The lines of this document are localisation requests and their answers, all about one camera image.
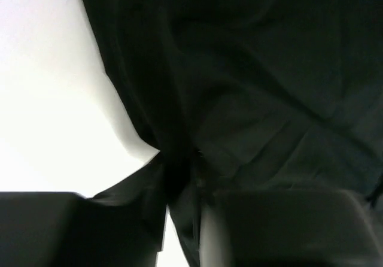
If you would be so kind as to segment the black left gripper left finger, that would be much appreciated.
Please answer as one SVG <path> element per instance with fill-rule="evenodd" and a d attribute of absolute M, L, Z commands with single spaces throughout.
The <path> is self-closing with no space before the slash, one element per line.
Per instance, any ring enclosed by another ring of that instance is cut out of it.
<path fill-rule="evenodd" d="M 68 192 L 1 193 L 2 266 L 154 266 L 166 208 Z"/>

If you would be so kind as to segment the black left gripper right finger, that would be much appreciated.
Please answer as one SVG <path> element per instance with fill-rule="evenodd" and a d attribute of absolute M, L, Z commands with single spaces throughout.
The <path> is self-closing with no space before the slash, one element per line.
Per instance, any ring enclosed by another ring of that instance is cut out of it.
<path fill-rule="evenodd" d="M 202 208 L 202 266 L 381 266 L 382 224 L 347 190 L 220 192 Z"/>

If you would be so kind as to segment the black trousers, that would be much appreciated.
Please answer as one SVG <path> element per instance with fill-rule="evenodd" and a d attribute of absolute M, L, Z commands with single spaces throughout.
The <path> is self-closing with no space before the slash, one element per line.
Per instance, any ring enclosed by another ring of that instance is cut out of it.
<path fill-rule="evenodd" d="M 83 0 L 158 149 L 190 266 L 206 192 L 333 187 L 382 211 L 382 0 Z"/>

